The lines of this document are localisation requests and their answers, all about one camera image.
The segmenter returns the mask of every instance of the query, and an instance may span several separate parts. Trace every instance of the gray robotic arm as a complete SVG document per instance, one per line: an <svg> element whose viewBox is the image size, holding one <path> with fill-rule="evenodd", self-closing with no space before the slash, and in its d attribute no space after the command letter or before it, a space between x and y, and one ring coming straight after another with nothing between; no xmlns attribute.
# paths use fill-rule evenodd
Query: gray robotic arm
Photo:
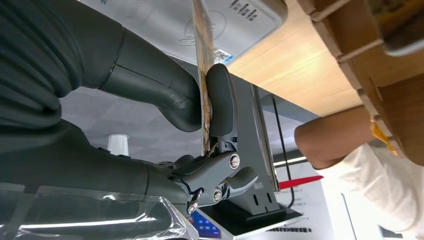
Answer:
<svg viewBox="0 0 424 240"><path fill-rule="evenodd" d="M214 111L207 156L160 165L114 156L92 147L77 126L61 120L58 98L79 86L98 88L154 104L175 127L192 132L201 127L194 78L76 0L4 0L0 9L1 183L34 194L49 186L163 196L185 216L253 185L255 171L239 167L237 105L224 65L207 74Z"/></svg>

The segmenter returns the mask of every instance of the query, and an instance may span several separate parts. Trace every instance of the clear plastic sheet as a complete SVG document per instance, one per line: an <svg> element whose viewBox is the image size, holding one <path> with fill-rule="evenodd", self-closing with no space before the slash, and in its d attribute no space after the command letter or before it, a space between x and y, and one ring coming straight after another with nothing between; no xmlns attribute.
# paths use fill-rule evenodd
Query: clear plastic sheet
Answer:
<svg viewBox="0 0 424 240"><path fill-rule="evenodd" d="M0 184L0 240L197 240L164 197Z"/></svg>

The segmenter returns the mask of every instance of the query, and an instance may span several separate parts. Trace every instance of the display screen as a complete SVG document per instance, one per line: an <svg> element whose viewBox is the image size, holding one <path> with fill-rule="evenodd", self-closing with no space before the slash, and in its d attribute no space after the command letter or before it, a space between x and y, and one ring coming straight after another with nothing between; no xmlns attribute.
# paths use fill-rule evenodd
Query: display screen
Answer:
<svg viewBox="0 0 424 240"><path fill-rule="evenodd" d="M221 239L221 231L197 211L191 215L189 220L197 229L200 238Z"/></svg>

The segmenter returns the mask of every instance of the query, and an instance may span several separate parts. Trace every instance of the white machine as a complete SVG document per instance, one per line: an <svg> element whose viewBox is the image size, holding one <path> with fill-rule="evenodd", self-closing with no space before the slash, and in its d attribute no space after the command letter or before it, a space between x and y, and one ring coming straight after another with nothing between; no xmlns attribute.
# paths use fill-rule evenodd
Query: white machine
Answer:
<svg viewBox="0 0 424 240"><path fill-rule="evenodd" d="M192 0L80 0L169 56L196 65ZM229 65L287 19L283 0L204 0L219 62Z"/></svg>

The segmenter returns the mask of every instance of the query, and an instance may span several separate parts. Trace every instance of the screw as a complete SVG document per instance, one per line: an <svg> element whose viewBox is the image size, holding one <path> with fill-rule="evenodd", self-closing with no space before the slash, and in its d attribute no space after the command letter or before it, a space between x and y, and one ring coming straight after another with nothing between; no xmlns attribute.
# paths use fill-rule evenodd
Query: screw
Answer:
<svg viewBox="0 0 424 240"><path fill-rule="evenodd" d="M217 203L221 200L223 196L223 192L220 189L215 189L215 191L213 192L213 197L212 200L214 203Z"/></svg>
<svg viewBox="0 0 424 240"><path fill-rule="evenodd" d="M194 213L196 211L197 208L198 208L198 203L197 202L194 202L194 203L192 203L192 204L190 204L188 206L187 213L188 214L192 214L192 213Z"/></svg>
<svg viewBox="0 0 424 240"><path fill-rule="evenodd" d="M231 155L230 158L229 158L229 167L232 170L235 170L239 167L239 165L240 165L239 155L237 155L237 154Z"/></svg>

